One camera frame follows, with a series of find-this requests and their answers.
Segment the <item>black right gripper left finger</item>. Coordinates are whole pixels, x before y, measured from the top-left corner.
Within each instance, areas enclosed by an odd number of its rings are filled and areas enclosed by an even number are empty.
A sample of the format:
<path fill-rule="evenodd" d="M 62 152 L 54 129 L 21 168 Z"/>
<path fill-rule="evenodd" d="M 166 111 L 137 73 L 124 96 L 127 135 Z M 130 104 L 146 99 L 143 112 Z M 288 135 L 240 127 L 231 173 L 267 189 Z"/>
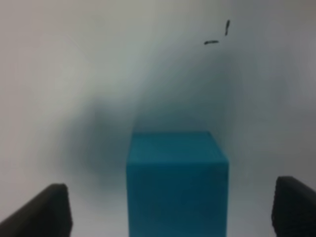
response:
<path fill-rule="evenodd" d="M 69 237 L 73 227 L 68 187 L 51 184 L 0 223 L 2 237 Z"/>

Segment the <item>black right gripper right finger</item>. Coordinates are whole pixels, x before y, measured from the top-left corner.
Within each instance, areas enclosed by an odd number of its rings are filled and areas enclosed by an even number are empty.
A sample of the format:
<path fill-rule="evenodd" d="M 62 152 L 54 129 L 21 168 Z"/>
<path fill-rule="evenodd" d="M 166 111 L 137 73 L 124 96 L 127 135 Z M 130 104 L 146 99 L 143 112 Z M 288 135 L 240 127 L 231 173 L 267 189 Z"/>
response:
<path fill-rule="evenodd" d="M 271 220 L 277 237 L 316 237 L 316 192 L 292 176 L 279 176 Z"/>

